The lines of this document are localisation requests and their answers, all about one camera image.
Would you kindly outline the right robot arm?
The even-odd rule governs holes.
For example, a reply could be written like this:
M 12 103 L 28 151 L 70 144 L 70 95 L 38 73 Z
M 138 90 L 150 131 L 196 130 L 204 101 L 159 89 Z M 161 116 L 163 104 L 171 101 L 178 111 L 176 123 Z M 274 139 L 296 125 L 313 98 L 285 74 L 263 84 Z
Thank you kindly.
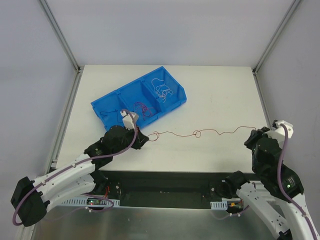
M 252 209 L 276 240 L 318 240 L 319 233 L 308 211 L 304 187 L 298 174 L 284 164 L 293 125 L 275 121 L 273 128 L 252 130 L 244 142 L 252 155 L 252 171 L 263 187 L 274 197 L 283 214 L 263 199 L 241 171 L 233 172 L 215 191 L 219 197 L 239 197 Z

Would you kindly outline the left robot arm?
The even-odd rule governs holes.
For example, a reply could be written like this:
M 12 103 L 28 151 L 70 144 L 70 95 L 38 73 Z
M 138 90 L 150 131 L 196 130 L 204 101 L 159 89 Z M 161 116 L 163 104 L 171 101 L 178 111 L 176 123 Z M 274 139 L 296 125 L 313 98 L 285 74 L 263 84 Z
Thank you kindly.
M 91 192 L 102 194 L 106 179 L 100 168 L 129 149 L 141 149 L 148 141 L 139 127 L 115 125 L 71 163 L 33 180 L 21 178 L 10 200 L 13 225 L 30 227 L 67 199 Z

